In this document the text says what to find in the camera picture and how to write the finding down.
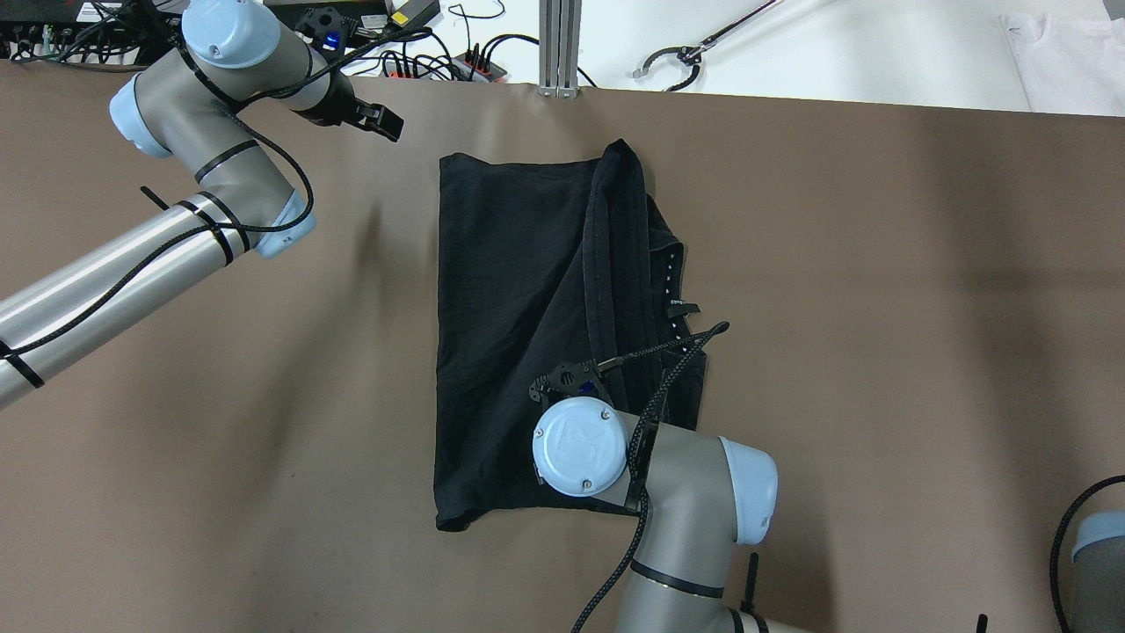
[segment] folded black cloth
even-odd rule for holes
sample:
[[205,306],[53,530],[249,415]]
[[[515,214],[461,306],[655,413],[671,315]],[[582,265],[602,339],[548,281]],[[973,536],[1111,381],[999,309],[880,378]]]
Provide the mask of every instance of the folded black cloth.
[[[565,164],[441,161],[438,278],[438,530],[492,509],[620,513],[538,482],[528,389],[561,362],[605,361],[687,335],[683,244],[645,191],[624,141]],[[640,414],[680,349],[606,373],[612,405]],[[694,428],[705,359],[669,392],[665,422]]]

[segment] light blue joint cap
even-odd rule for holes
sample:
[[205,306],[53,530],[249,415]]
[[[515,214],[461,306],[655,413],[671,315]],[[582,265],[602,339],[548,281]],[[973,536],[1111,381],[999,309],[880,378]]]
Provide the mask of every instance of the light blue joint cap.
[[259,64],[281,40],[281,22],[253,0],[192,0],[180,27],[191,52],[224,69]]
[[768,454],[720,437],[730,468],[738,517],[737,542],[757,545],[770,532],[777,504],[777,465]]
[[141,108],[137,107],[136,81],[134,76],[128,83],[122,87],[109,100],[109,118],[114,119],[117,130],[130,141],[142,152],[153,157],[168,157],[172,152],[148,132],[148,126],[141,117]]
[[1071,562],[1078,557],[1079,550],[1107,539],[1125,536],[1125,512],[1095,513],[1078,524],[1078,540],[1071,550]]
[[[294,191],[292,195],[289,196],[289,201],[285,202],[285,208],[281,209],[281,214],[278,215],[271,226],[280,226],[287,221],[292,221],[303,210],[305,210],[305,200],[297,195],[297,191]],[[309,234],[313,228],[316,228],[316,216],[309,211],[308,215],[292,228],[277,230],[273,233],[262,233],[262,238],[259,239],[254,250],[256,250],[258,254],[264,256],[266,259],[271,259],[277,253],[297,243],[298,239]]]
[[539,418],[531,455],[551,488],[568,497],[592,497],[626,470],[628,442],[612,407],[579,396],[556,403]]

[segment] brown backdrop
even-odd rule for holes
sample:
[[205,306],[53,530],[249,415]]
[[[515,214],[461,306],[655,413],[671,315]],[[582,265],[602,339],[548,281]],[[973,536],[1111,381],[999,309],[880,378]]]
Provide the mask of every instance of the brown backdrop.
[[[196,190],[117,136],[124,81],[0,64],[0,296],[153,212],[140,184]],[[308,169],[310,237],[0,413],[0,631],[569,630],[632,521],[433,527],[438,160],[579,160],[618,137],[688,246],[694,327],[732,324],[701,431],[781,471],[760,611],[824,632],[968,632],[979,613],[1053,630],[1055,523],[1125,472],[1125,120],[359,91],[407,118],[400,143],[248,112]],[[1112,505],[1125,494],[1094,503]]]

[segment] white table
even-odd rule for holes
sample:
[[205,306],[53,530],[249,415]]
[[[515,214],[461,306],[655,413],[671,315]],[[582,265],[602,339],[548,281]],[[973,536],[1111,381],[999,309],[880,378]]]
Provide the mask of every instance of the white table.
[[[665,57],[640,80],[631,72],[651,52],[691,45],[755,7],[757,0],[585,0],[579,65],[603,88],[663,90],[686,76]],[[442,2],[434,31],[453,54],[465,47],[465,20]],[[465,0],[468,13],[490,15],[493,0]],[[874,101],[1027,110],[999,16],[1048,12],[1107,19],[1101,0],[784,0],[704,54],[703,73],[685,92]],[[539,35],[539,2],[508,0],[494,20],[470,20],[474,43],[501,33]],[[435,53],[433,42],[412,45]],[[538,53],[505,42],[493,57],[508,81],[539,80]]]

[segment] black cable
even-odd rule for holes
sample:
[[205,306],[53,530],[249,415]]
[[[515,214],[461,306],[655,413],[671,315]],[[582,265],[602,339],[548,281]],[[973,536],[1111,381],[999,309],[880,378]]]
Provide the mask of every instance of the black cable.
[[125,73],[125,72],[141,72],[145,69],[145,66],[123,65],[122,67],[111,67],[114,64],[88,64],[78,62],[52,62],[52,63],[63,67],[69,67],[72,70],[81,70],[84,72]]
[[[454,7],[460,7],[461,8],[461,15],[464,17],[465,6],[461,4],[460,2],[458,2],[457,4],[453,4],[452,7],[449,8],[449,12],[453,13],[453,8]],[[465,49],[468,51],[471,47],[472,47],[472,35],[469,33],[469,20],[468,20],[468,18],[465,18]]]
[[392,58],[395,61],[395,76],[406,76],[406,70],[403,66],[404,56],[394,55]]
[[447,75],[447,74],[442,74],[440,72],[440,71],[447,71],[447,72],[449,72],[450,67],[456,67],[456,66],[451,66],[450,62],[443,62],[443,61],[441,61],[441,57],[434,57],[433,55],[420,54],[420,55],[414,55],[414,61],[421,63],[422,67],[426,69],[425,72],[418,74],[417,76],[415,76],[415,79],[422,79],[422,78],[426,76],[428,74],[433,74],[434,76],[436,76],[436,78],[439,78],[439,79],[441,79],[443,81],[454,81],[456,80],[456,75],[451,75],[451,74]]
[[[640,438],[645,434],[645,427],[648,424],[657,421],[658,416],[660,415],[660,412],[664,409],[664,399],[665,397],[667,397],[668,390],[672,389],[672,386],[675,385],[677,380],[680,380],[681,374],[683,374],[684,370],[687,369],[687,364],[691,363],[691,361],[695,359],[696,355],[699,355],[699,353],[703,350],[703,346],[706,345],[708,342],[711,341],[711,338],[713,338],[716,335],[726,333],[728,328],[730,328],[730,324],[728,324],[727,322],[721,322],[717,324],[714,327],[712,327],[710,331],[702,333],[698,336],[693,336],[692,338],[695,341],[695,344],[691,347],[691,350],[687,351],[686,354],[684,354],[680,359],[680,361],[672,368],[672,371],[665,374],[664,379],[660,381],[659,387],[656,388],[656,391],[652,392],[651,398],[648,399],[648,404],[645,405],[645,409],[641,412],[640,417],[637,419],[637,426],[633,427],[633,434],[632,437],[629,440],[629,447],[627,449],[626,452],[626,465],[629,468],[629,476],[632,477],[633,479],[636,479],[638,474]],[[681,346],[684,345],[683,341],[676,341],[672,343],[674,345],[681,345]],[[664,350],[664,347],[656,346],[654,349],[649,349],[648,351],[644,351],[642,353],[638,353],[638,355],[652,354],[658,350]],[[648,490],[642,488],[640,491],[640,500],[637,506],[637,512],[639,513],[639,516],[637,518],[637,530],[636,532],[633,532],[632,541],[629,542],[629,548],[626,550],[624,555],[621,558],[621,562],[618,563],[618,567],[613,569],[613,572],[610,573],[610,577],[605,579],[605,582],[602,584],[601,588],[598,588],[597,591],[590,598],[590,602],[586,603],[586,606],[582,609],[582,613],[578,614],[578,618],[575,620],[574,626],[570,627],[570,633],[579,633],[582,631],[582,627],[585,626],[586,621],[590,618],[591,614],[594,613],[594,609],[597,608],[597,605],[601,604],[602,599],[605,598],[605,596],[610,593],[610,590],[613,589],[613,586],[618,584],[618,580],[621,579],[621,576],[624,573],[626,569],[629,568],[629,564],[632,562],[633,557],[637,554],[637,549],[640,546],[641,539],[645,536],[645,528],[648,526],[648,509],[649,509],[648,505],[649,505]]]
[[1066,623],[1066,614],[1062,609],[1062,595],[1059,590],[1059,554],[1062,551],[1062,541],[1066,535],[1066,528],[1070,526],[1071,519],[1078,513],[1078,509],[1082,507],[1090,497],[1094,497],[1096,492],[1102,488],[1108,488],[1115,483],[1125,483],[1125,474],[1117,477],[1106,478],[1094,486],[1087,488],[1081,495],[1071,503],[1066,512],[1063,513],[1062,519],[1059,522],[1059,530],[1055,531],[1054,542],[1051,544],[1051,561],[1047,570],[1048,580],[1051,582],[1051,604],[1054,606],[1055,618],[1059,620],[1059,629],[1062,633],[1071,633],[1070,625]]
[[[496,52],[496,46],[498,46],[502,42],[507,42],[508,39],[519,39],[521,42],[528,42],[537,46],[539,45],[539,39],[536,39],[530,35],[522,35],[519,33],[505,33],[504,35],[497,35],[496,37],[493,37],[492,39],[486,42],[484,48],[482,48],[482,54],[485,57],[485,67],[492,66],[492,56],[493,53]],[[594,83],[594,80],[591,79],[588,74],[586,74],[586,71],[582,70],[582,66],[578,66],[578,74],[580,74],[590,83],[592,88],[597,88],[597,83]]]
[[367,44],[363,44],[362,46],[356,48],[351,53],[348,53],[346,55],[339,57],[338,60],[328,63],[321,70],[309,74],[308,76],[306,76],[300,81],[290,83],[289,85],[285,85],[281,88],[263,90],[252,97],[249,97],[244,101],[242,101],[242,106],[243,107],[249,106],[250,103],[253,103],[261,99],[266,99],[267,97],[281,97],[281,96],[292,94],[297,90],[300,90],[302,88],[308,85],[309,83],[313,83],[314,81],[324,76],[325,74],[328,74],[330,72],[339,67],[342,67],[346,64],[354,62],[357,58],[362,57],[363,55],[370,53],[371,51],[378,48],[379,46],[382,46],[384,44],[388,44],[392,42],[418,42],[421,39],[425,39],[432,33],[433,30],[431,30],[430,27],[421,26],[417,28],[403,29],[392,35],[384,35],[381,37],[368,42]]
[[686,336],[684,338],[676,337],[673,341],[665,342],[665,343],[662,343],[659,345],[654,345],[652,347],[647,347],[645,350],[640,350],[640,351],[637,351],[637,352],[630,352],[628,354],[622,354],[621,356],[615,356],[613,359],[609,359],[609,360],[602,361],[600,363],[596,362],[596,361],[594,361],[593,363],[594,363],[594,365],[597,367],[597,371],[598,372],[605,372],[608,370],[613,370],[613,369],[620,368],[627,361],[632,361],[633,359],[640,359],[642,356],[649,356],[651,354],[656,354],[657,352],[663,352],[663,351],[672,349],[672,347],[680,347],[680,349],[683,349],[684,352],[687,352],[686,346],[692,345],[695,342],[698,342],[698,341],[700,341],[700,340],[702,340],[704,337],[711,337],[711,336],[713,336],[711,334],[711,331],[708,331],[705,333],[696,333],[694,335],[688,335],[688,336]]
[[[460,2],[458,2],[457,4],[453,4],[452,7],[450,7],[449,8],[449,12],[451,15],[454,15],[454,16],[457,16],[459,18],[465,18],[467,20],[470,20],[470,19],[471,20],[494,20],[494,19],[503,16],[504,13],[506,13],[507,12],[507,7],[505,7],[504,2],[502,2],[501,0],[493,0],[493,2],[496,2],[497,4],[500,4],[500,11],[496,11],[495,13],[493,13],[490,16],[474,16],[474,15],[466,13],[465,12],[465,4],[461,4]],[[454,9],[457,7],[460,7],[461,10],[460,11],[456,11]]]
[[376,66],[366,69],[366,70],[356,70],[356,69],[352,69],[352,67],[345,67],[343,70],[343,72],[344,73],[349,73],[349,74],[350,73],[363,74],[366,72],[371,72],[371,71],[377,70],[377,69],[379,70],[379,72],[382,72],[382,64],[381,64],[381,62],[386,57],[386,54],[387,54],[387,51],[385,51],[382,53],[374,54],[374,55],[363,55],[361,57],[357,57],[357,58],[352,60],[352,63],[356,64],[357,66],[361,65],[362,62],[379,62],[379,64],[376,65]]
[[[111,29],[106,28],[111,22],[122,25],[125,29],[133,30],[141,36],[152,35],[151,31],[145,30],[144,28],[132,24],[130,20],[122,19],[122,16],[123,13],[126,12],[126,9],[128,9],[133,4],[126,4],[117,9],[106,7],[100,2],[93,2],[92,4],[94,9],[98,11],[100,19],[79,30],[78,34],[75,34],[74,36],[74,40],[71,42],[69,45],[61,46],[58,52],[48,53],[46,55],[35,55],[34,53],[28,51],[26,52],[25,55],[19,57],[14,57],[11,61],[14,63],[19,63],[19,64],[35,62],[35,61],[45,61],[45,62],[56,63],[60,65],[70,65],[72,67],[76,67],[78,70],[90,70],[96,72],[137,72],[137,70],[140,69],[136,67],[97,69],[90,66],[74,65],[73,62],[68,61],[70,57],[74,55],[82,55],[80,63],[84,63],[86,58],[89,55],[96,55],[98,57],[98,61],[104,64],[109,60],[110,56],[123,55],[141,47],[140,40],[129,44],[111,45],[109,43],[109,34]],[[65,42],[66,30],[63,31],[61,43]],[[94,37],[97,38],[97,42],[94,43],[88,42],[89,39]]]
[[[442,66],[444,66],[444,69],[449,71],[449,76],[448,78],[444,76],[444,75],[441,75],[438,72],[434,72],[434,74],[436,74],[438,76],[441,76],[442,79],[448,79],[448,80],[458,80],[458,79],[461,79],[461,70],[459,67],[457,67],[456,64],[453,64],[453,56],[450,54],[449,47],[441,39],[441,37],[438,37],[438,34],[433,33],[432,30],[429,31],[429,33],[426,33],[425,37],[431,37],[434,40],[436,40],[438,45],[441,46],[441,49],[442,49],[443,54],[442,55],[438,55],[438,56],[418,54],[418,55],[414,55],[413,58],[414,60],[418,60],[418,61],[422,61],[423,58],[429,58],[429,60],[432,60],[434,63],[438,63],[438,64],[441,64]],[[385,54],[379,54],[379,55],[363,55],[363,56],[357,57],[353,61],[354,62],[362,62],[362,61],[377,61],[377,62],[380,62],[380,64],[378,66],[376,66],[376,67],[377,67],[377,70],[381,74],[384,74],[384,76],[387,76],[387,74],[384,72],[385,69],[384,69],[384,65],[382,65],[382,62],[385,60],[386,60]],[[426,67],[428,72],[422,73],[421,76],[425,76],[425,75],[430,74],[430,72],[433,70],[433,64],[423,64],[423,65]],[[376,69],[369,69],[367,71],[360,71],[359,74],[362,74],[363,72],[370,72],[370,70],[376,70]]]
[[28,343],[26,345],[21,345],[20,347],[11,350],[6,356],[19,356],[19,355],[22,355],[22,354],[27,354],[28,352],[32,352],[32,351],[37,350],[39,347],[43,347],[44,345],[47,345],[48,343],[57,340],[58,337],[65,335],[66,333],[73,331],[74,328],[76,328],[78,326],[80,326],[83,322],[86,322],[87,319],[89,319],[90,316],[94,311],[97,311],[98,309],[100,309],[104,305],[106,305],[106,302],[108,302],[111,298],[114,298],[114,296],[116,296],[122,290],[122,288],[125,287],[126,283],[128,283],[129,281],[132,281],[137,274],[141,273],[142,270],[144,270],[150,263],[152,263],[153,261],[155,261],[158,256],[164,254],[165,252],[168,252],[169,248],[171,248],[172,246],[174,246],[174,245],[179,244],[180,242],[187,239],[188,237],[191,237],[194,235],[198,235],[199,233],[202,233],[202,232],[212,230],[213,228],[219,228],[219,229],[222,229],[222,228],[234,228],[234,229],[241,229],[241,230],[252,230],[252,232],[255,232],[255,233],[276,233],[276,232],[279,232],[279,230],[288,230],[289,228],[292,228],[294,226],[300,224],[302,221],[304,221],[304,219],[306,217],[308,217],[308,214],[312,212],[312,210],[313,210],[313,183],[309,181],[308,174],[305,173],[305,170],[302,169],[302,166],[297,162],[297,160],[294,159],[289,154],[289,152],[285,151],[285,148],[282,148],[280,145],[278,145],[273,141],[269,139],[268,137],[266,137],[263,134],[261,134],[256,129],[250,127],[245,121],[243,121],[241,118],[238,118],[235,114],[227,112],[227,116],[230,116],[231,119],[234,120],[238,125],[238,127],[241,127],[243,130],[245,130],[252,137],[254,137],[255,139],[258,139],[260,143],[262,143],[263,145],[266,145],[267,147],[273,150],[279,156],[281,156],[282,160],[285,160],[289,164],[289,166],[291,166],[294,169],[294,171],[297,173],[297,177],[300,179],[300,182],[302,182],[302,184],[305,188],[305,195],[307,196],[307,200],[305,201],[305,209],[302,210],[300,214],[297,217],[290,219],[289,221],[286,221],[284,224],[279,224],[277,226],[256,226],[256,225],[253,225],[253,224],[243,224],[241,221],[216,221],[214,224],[200,224],[199,226],[196,226],[195,228],[190,228],[188,230],[184,230],[184,232],[180,233],[179,235],[176,235],[172,238],[168,239],[163,244],[156,246],[156,248],[154,248],[152,252],[150,252],[147,255],[145,255],[145,257],[142,259],[136,265],[134,265],[133,268],[130,268],[128,272],[126,272],[125,274],[123,274],[122,278],[118,279],[117,282],[114,283],[108,290],[106,290],[100,297],[98,297],[97,300],[94,300],[93,302],[91,302],[89,306],[87,306],[86,309],[83,309],[78,315],[75,315],[73,319],[71,319],[66,324],[60,326],[57,329],[55,329],[51,334],[47,334],[47,335],[45,335],[45,336],[43,336],[43,337],[40,337],[40,338],[32,342],[32,343]]
[[465,61],[466,65],[469,66],[469,75],[465,78],[465,81],[472,81],[472,74],[477,72],[477,65],[485,67],[480,64],[480,45],[477,44],[475,47],[465,49]]
[[[398,53],[396,51],[384,51],[379,54],[379,66],[382,70],[382,76],[398,76],[402,73],[402,62],[398,58]],[[394,71],[387,70],[387,62],[394,64]]]

